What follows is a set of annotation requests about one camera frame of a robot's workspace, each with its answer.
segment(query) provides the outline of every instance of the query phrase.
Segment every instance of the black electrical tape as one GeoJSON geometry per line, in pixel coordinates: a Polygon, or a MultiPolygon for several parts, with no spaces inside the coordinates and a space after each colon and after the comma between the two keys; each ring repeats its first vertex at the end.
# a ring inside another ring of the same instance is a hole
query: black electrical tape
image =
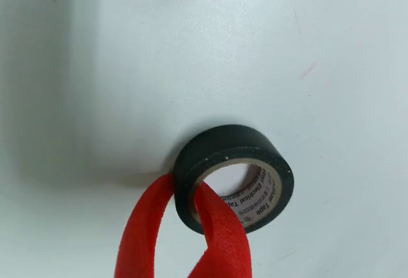
{"type": "Polygon", "coordinates": [[[190,229],[203,233],[194,196],[204,178],[239,163],[257,166],[255,176],[247,187],[222,198],[240,218],[246,232],[261,228],[283,211],[294,185],[286,161],[259,131],[241,125],[219,126],[188,142],[173,169],[177,213],[190,229]]]}

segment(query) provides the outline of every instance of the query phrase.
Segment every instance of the white background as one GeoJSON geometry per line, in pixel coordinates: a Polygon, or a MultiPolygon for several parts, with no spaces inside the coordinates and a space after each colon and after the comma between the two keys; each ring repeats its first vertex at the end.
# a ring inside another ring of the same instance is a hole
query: white background
{"type": "MultiPolygon", "coordinates": [[[[406,2],[0,0],[0,276],[112,277],[143,190],[238,122],[295,176],[254,277],[407,277],[406,2]]],[[[157,277],[205,248],[172,201],[157,277]]]]}

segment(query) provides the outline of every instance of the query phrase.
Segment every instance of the electrical tape roll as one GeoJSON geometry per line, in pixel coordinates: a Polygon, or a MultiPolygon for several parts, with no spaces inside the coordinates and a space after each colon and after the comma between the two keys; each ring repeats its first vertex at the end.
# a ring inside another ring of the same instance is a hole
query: electrical tape roll
{"type": "Polygon", "coordinates": [[[241,125],[219,126],[188,142],[173,168],[176,209],[187,227],[203,234],[194,196],[205,177],[240,163],[257,167],[254,178],[241,191],[221,198],[237,214],[245,231],[261,228],[284,210],[294,186],[290,166],[259,131],[241,125]]]}

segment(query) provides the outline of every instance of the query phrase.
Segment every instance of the tape roll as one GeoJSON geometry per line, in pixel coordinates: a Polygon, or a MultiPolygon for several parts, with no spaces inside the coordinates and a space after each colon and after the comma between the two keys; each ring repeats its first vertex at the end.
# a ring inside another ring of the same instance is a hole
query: tape roll
{"type": "Polygon", "coordinates": [[[219,126],[188,142],[173,169],[177,213],[190,229],[203,234],[194,197],[205,177],[239,163],[257,166],[257,173],[248,186],[222,199],[247,233],[268,224],[286,207],[293,192],[293,173],[272,143],[247,126],[219,126]]]}

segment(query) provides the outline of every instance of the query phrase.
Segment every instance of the inner hole of tape roll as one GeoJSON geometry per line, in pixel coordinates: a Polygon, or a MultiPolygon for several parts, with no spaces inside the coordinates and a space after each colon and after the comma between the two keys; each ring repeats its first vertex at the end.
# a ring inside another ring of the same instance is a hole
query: inner hole of tape roll
{"type": "Polygon", "coordinates": [[[230,163],[208,171],[202,179],[229,205],[244,227],[266,217],[282,191],[277,171],[261,162],[230,163]]]}
{"type": "Polygon", "coordinates": [[[256,165],[238,163],[220,168],[205,178],[205,182],[219,196],[229,196],[245,189],[259,174],[256,165]]]}

